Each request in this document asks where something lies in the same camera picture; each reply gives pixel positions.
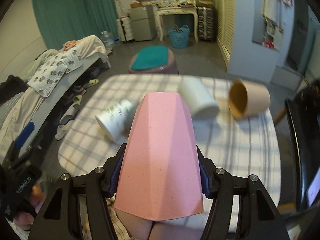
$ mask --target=blue object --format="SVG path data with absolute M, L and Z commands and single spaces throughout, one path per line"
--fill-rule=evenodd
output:
M 188 46 L 190 30 L 187 25 L 181 27 L 182 33 L 177 33 L 173 29 L 170 29 L 169 37 L 171 41 L 171 46 L 176 49 L 184 49 Z
M 168 63 L 168 48 L 165 46 L 151 46 L 139 51 L 132 70 L 145 70 L 161 67 Z
M 33 122 L 30 122 L 26 125 L 26 127 L 22 130 L 18 138 L 16 139 L 15 142 L 15 147 L 16 148 L 21 148 L 26 140 L 29 138 L 33 130 L 35 129 L 35 124 Z

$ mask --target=white cup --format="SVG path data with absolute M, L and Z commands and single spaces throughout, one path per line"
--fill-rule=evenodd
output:
M 96 120 L 104 133 L 113 142 L 124 131 L 124 122 L 133 105 L 127 99 L 113 105 L 101 114 L 96 115 Z
M 215 118 L 220 111 L 216 100 L 196 77 L 183 77 L 178 93 L 189 106 L 193 120 Z

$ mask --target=table leg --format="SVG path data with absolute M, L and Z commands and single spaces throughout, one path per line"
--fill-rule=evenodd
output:
M 278 115 L 273 119 L 273 124 L 276 126 L 281 120 L 282 118 L 286 115 L 286 110 L 285 107 L 282 108 L 280 110 L 280 112 L 278 113 Z
M 198 42 L 199 39 L 198 39 L 198 14 L 197 14 L 197 12 L 193 14 L 193 17 L 194 17 L 194 19 L 195 19 L 195 23 L 194 23 L 194 36 L 195 36 L 196 42 Z
M 159 14 L 156 14 L 156 21 L 158 23 L 158 27 L 159 27 L 159 39 L 160 41 L 163 41 L 163 29 L 162 29 L 162 24 L 161 24 L 161 17 Z

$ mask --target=teal cushion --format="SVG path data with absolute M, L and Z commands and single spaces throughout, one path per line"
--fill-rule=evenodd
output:
M 145 70 L 161 67 L 168 63 L 168 48 L 165 46 L 152 46 L 139 51 L 132 70 Z

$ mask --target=louvered door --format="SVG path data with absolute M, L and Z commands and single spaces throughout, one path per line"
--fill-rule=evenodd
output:
M 232 52 L 236 0 L 216 0 L 216 8 L 218 11 L 217 38 L 227 64 Z

